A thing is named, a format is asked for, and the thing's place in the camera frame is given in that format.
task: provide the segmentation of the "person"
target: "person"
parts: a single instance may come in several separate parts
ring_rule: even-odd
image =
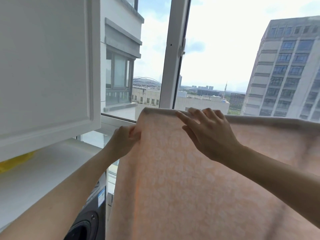
[[[219,110],[189,112],[199,122],[179,111],[176,116],[201,153],[256,182],[320,228],[320,177],[242,145]],[[134,126],[116,130],[98,154],[14,220],[0,240],[62,240],[101,174],[140,140],[141,133],[133,131]]]

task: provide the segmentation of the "shelf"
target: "shelf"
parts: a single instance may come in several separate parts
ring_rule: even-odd
[[[0,174],[0,231],[100,150],[71,138]]]

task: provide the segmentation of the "sky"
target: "sky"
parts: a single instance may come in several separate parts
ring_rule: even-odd
[[[134,77],[162,81],[170,6],[171,0],[138,0],[145,22]],[[227,90],[246,92],[270,20],[315,15],[320,0],[192,0],[181,84],[223,90],[228,82]]]

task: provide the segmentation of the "right arm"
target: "right arm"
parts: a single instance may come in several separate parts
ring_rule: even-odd
[[[219,110],[189,112],[200,124],[181,112],[176,115],[200,152],[262,186],[320,228],[320,177],[241,145]]]

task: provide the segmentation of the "white cloud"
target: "white cloud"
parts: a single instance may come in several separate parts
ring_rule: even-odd
[[[313,0],[198,0],[190,8],[188,40],[205,43],[204,52],[183,57],[182,85],[246,91],[261,38],[272,19],[308,15],[301,7]],[[134,76],[161,81],[169,13],[143,13],[140,52]]]

